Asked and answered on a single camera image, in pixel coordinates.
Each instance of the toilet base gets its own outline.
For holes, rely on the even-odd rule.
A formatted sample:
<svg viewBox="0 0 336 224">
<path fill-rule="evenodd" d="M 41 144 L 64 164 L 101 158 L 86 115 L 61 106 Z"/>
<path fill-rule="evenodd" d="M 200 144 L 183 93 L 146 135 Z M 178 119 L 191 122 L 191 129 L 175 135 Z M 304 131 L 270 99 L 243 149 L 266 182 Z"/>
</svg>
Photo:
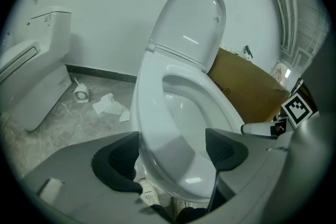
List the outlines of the toilet base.
<svg viewBox="0 0 336 224">
<path fill-rule="evenodd" d="M 11 117 L 28 131 L 36 129 L 71 84 L 66 66 L 60 64 L 9 111 Z"/>
</svg>

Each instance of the concrete floor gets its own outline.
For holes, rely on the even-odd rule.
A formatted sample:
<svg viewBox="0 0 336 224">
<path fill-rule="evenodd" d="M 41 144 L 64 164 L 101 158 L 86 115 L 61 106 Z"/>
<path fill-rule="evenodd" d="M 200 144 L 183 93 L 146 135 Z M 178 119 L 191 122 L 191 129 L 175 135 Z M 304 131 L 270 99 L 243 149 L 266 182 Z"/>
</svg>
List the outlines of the concrete floor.
<svg viewBox="0 0 336 224">
<path fill-rule="evenodd" d="M 118 115 L 97 115 L 92 104 L 112 92 L 114 99 L 129 109 L 134 83 L 78 74 L 70 76 L 90 89 L 89 103 L 75 102 L 72 94 L 77 85 L 73 83 L 34 131 L 27 132 L 6 114 L 1 116 L 2 145 L 18 178 L 23 178 L 62 147 L 131 130 L 130 123 L 119 122 Z"/>
</svg>

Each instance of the wall-mounted toilet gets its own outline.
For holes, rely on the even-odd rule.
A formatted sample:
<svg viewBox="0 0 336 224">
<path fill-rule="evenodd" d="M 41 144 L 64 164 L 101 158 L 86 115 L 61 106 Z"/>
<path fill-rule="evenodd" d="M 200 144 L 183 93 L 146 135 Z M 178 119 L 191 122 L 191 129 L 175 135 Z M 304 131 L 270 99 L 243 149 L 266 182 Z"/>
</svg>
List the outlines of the wall-mounted toilet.
<svg viewBox="0 0 336 224">
<path fill-rule="evenodd" d="M 143 173 L 171 196 L 192 202 L 209 201 L 215 182 L 205 129 L 241 133 L 244 124 L 207 76 L 225 21 L 223 0 L 168 0 L 144 53 L 132 100 Z"/>
<path fill-rule="evenodd" d="M 27 40 L 0 57 L 0 113 L 34 130 L 71 85 L 63 56 L 69 52 L 71 12 L 49 6 L 29 22 Z"/>
</svg>

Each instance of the toilet seat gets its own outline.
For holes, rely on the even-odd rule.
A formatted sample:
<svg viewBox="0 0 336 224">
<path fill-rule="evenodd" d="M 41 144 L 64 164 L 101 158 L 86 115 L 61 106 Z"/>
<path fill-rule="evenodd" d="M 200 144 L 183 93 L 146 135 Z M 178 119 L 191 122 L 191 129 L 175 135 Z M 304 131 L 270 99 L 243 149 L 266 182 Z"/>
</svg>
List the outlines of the toilet seat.
<svg viewBox="0 0 336 224">
<path fill-rule="evenodd" d="M 200 69 L 157 52 L 146 52 L 138 84 L 138 114 L 142 141 L 149 149 L 152 165 L 184 191 L 210 199 L 216 171 L 210 160 L 194 152 L 175 125 L 162 88 L 163 78 L 170 75 L 201 85 L 226 112 L 232 131 L 240 132 L 242 120 Z"/>
<path fill-rule="evenodd" d="M 223 0 L 168 0 L 142 60 L 135 105 L 132 102 L 141 133 L 140 155 L 150 179 L 176 198 L 205 202 L 212 195 L 216 171 L 206 153 L 205 128 L 240 133 L 243 125 L 232 104 L 206 75 L 225 23 Z M 183 105 L 179 101 L 170 106 L 164 89 L 176 100 L 184 100 L 188 110 L 177 111 L 176 104 L 181 109 Z"/>
</svg>

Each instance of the cardboard box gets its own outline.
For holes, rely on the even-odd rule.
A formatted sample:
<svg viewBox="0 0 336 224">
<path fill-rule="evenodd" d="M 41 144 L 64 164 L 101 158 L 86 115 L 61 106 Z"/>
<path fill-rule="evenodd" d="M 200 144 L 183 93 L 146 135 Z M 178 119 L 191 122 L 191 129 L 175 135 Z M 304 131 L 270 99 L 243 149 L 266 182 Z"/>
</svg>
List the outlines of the cardboard box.
<svg viewBox="0 0 336 224">
<path fill-rule="evenodd" d="M 271 75 L 224 49 L 219 49 L 208 75 L 245 123 L 271 121 L 290 96 Z"/>
</svg>

